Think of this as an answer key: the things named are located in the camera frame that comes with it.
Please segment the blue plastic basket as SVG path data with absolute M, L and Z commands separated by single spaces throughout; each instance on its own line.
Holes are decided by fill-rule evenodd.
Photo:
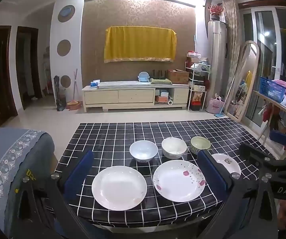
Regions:
M 277 84 L 275 81 L 260 77 L 259 93 L 281 103 L 285 97 L 286 88 Z

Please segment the red dustpan with broom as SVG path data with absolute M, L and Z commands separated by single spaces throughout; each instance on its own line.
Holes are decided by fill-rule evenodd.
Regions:
M 76 69 L 74 72 L 74 86 L 73 86 L 72 100 L 67 102 L 67 109 L 70 111 L 79 110 L 81 108 L 81 102 L 75 99 L 75 94 L 76 92 L 78 92 L 77 73 L 78 73 L 78 69 Z

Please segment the light blue white bowl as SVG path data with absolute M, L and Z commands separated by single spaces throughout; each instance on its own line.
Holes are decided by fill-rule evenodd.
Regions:
M 158 147 L 151 141 L 140 140 L 131 144 L 129 152 L 137 162 L 147 163 L 158 154 Z

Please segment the cream wooden tv cabinet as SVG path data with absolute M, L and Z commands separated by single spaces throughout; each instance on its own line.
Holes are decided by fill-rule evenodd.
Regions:
M 82 89 L 83 108 L 108 110 L 166 109 L 187 106 L 187 84 L 152 84 L 139 81 L 107 81 Z

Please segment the red flowers in vase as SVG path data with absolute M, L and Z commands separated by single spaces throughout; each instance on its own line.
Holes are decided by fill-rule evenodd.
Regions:
M 209 13 L 210 13 L 210 18 L 213 21 L 219 21 L 220 16 L 224 12 L 224 8 L 221 5 L 214 5 L 211 4 L 207 7 Z

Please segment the pink gift bag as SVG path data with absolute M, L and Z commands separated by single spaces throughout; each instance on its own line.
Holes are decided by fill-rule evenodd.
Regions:
M 211 114 L 219 114 L 221 112 L 221 109 L 223 108 L 224 102 L 225 101 L 222 99 L 221 96 L 215 94 L 215 96 L 211 98 L 208 102 L 206 111 Z

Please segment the white plate pink flowers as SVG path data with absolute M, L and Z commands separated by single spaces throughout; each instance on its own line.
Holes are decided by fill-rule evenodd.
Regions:
M 153 184 L 156 191 L 165 199 L 189 202 L 202 194 L 206 180 L 195 164 L 183 160 L 170 160 L 155 170 Z

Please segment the white grey speckled bowl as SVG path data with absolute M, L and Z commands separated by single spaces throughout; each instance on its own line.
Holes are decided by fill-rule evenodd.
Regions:
M 186 143 L 175 137 L 165 138 L 161 143 L 161 147 L 163 155 L 171 160 L 177 160 L 187 152 Z

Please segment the plain white plate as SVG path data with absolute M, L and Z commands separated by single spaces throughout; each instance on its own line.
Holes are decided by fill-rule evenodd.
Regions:
M 91 191 L 95 201 L 104 208 L 126 211 L 143 201 L 147 183 L 143 175 L 131 167 L 112 166 L 95 176 Z

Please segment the wooden side table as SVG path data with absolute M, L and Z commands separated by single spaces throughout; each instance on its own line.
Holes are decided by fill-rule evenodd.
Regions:
M 286 107 L 281 105 L 280 103 L 276 102 L 275 100 L 273 100 L 267 96 L 264 96 L 263 94 L 259 93 L 258 91 L 254 91 L 254 93 L 257 96 L 259 96 L 260 98 L 262 98 L 264 101 L 266 101 L 267 106 L 269 106 L 271 104 L 271 112 L 270 112 L 270 115 L 268 117 L 267 124 L 265 125 L 265 127 L 261 131 L 259 138 L 258 138 L 258 139 L 260 139 L 264 135 L 265 136 L 264 137 L 264 143 L 265 143 L 267 136 L 268 136 L 267 130 L 271 131 L 272 119 L 273 119 L 273 116 L 275 116 L 274 113 L 276 112 L 277 115 L 279 115 L 280 112 L 286 113 Z

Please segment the white plate bear print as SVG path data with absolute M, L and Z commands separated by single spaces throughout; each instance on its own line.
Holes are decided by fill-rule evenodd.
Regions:
M 216 153 L 212 154 L 212 157 L 217 163 L 222 164 L 230 174 L 238 173 L 241 175 L 239 164 L 229 155 Z

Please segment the wooden framed floor mirror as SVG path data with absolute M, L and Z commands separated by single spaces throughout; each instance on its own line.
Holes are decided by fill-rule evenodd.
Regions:
M 240 49 L 236 73 L 224 106 L 226 116 L 241 122 L 245 116 L 258 71 L 260 50 L 254 41 L 246 41 Z

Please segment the white standing air conditioner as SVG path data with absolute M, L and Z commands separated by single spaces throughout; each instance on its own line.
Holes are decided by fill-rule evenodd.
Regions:
M 215 94 L 221 93 L 223 71 L 225 68 L 226 36 L 225 23 L 220 21 L 208 22 L 208 41 L 210 45 L 209 63 L 211 70 L 208 79 L 210 81 L 210 88 L 206 95 L 206 106 L 208 106 Z

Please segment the blue grey lace-covered chair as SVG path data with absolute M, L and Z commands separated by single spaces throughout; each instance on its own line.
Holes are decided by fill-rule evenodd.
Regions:
M 24 177 L 44 181 L 57 158 L 52 137 L 44 131 L 0 128 L 0 229 L 10 234 L 16 194 Z

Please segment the cream floral pattern bowl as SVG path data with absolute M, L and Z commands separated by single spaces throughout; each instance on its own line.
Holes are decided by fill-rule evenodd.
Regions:
M 190 140 L 189 150 L 193 154 L 198 154 L 199 151 L 209 150 L 210 148 L 211 142 L 202 136 L 194 136 Z

